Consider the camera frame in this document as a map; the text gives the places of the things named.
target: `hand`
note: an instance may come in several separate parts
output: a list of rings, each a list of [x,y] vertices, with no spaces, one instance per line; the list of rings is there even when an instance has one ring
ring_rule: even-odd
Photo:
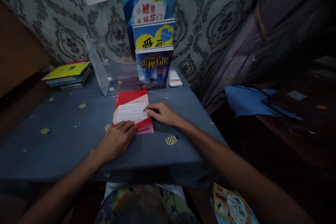
[[[96,148],[97,156],[102,163],[117,157],[127,149],[135,135],[137,125],[133,121],[122,121],[108,129],[102,142]]]
[[[183,118],[176,114],[165,101],[149,104],[144,111],[156,120],[173,126],[178,126],[179,121],[183,120]]]

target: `yellow book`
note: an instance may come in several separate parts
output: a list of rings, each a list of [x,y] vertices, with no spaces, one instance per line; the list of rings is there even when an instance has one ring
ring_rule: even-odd
[[[81,62],[57,67],[42,78],[42,80],[57,79],[68,76],[80,75],[81,72],[90,64],[90,62]]]

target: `left hand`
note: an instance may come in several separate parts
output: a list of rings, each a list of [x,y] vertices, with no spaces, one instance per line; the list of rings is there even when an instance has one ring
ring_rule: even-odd
[[[102,163],[116,158],[127,149],[137,131],[136,128],[137,125],[133,121],[122,121],[109,128],[102,142],[96,147],[97,156],[102,159]]]

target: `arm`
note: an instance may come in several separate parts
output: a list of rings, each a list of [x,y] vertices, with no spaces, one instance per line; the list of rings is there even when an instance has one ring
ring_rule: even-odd
[[[134,122],[123,121],[112,126],[104,139],[67,176],[57,182],[20,219],[18,224],[55,223],[74,199],[83,184],[105,162],[124,151],[136,132]]]
[[[310,216],[285,191],[235,152],[176,114],[165,102],[149,104],[145,111],[158,121],[182,130],[219,174],[269,221],[313,223]]]

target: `wallpaper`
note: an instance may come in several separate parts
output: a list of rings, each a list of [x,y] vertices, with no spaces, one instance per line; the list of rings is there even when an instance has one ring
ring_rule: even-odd
[[[1,0],[52,59],[63,65],[88,59],[82,31],[101,60],[132,60],[121,0],[88,6],[85,0]],[[178,0],[175,64],[196,95],[220,52],[254,8],[256,0]]]

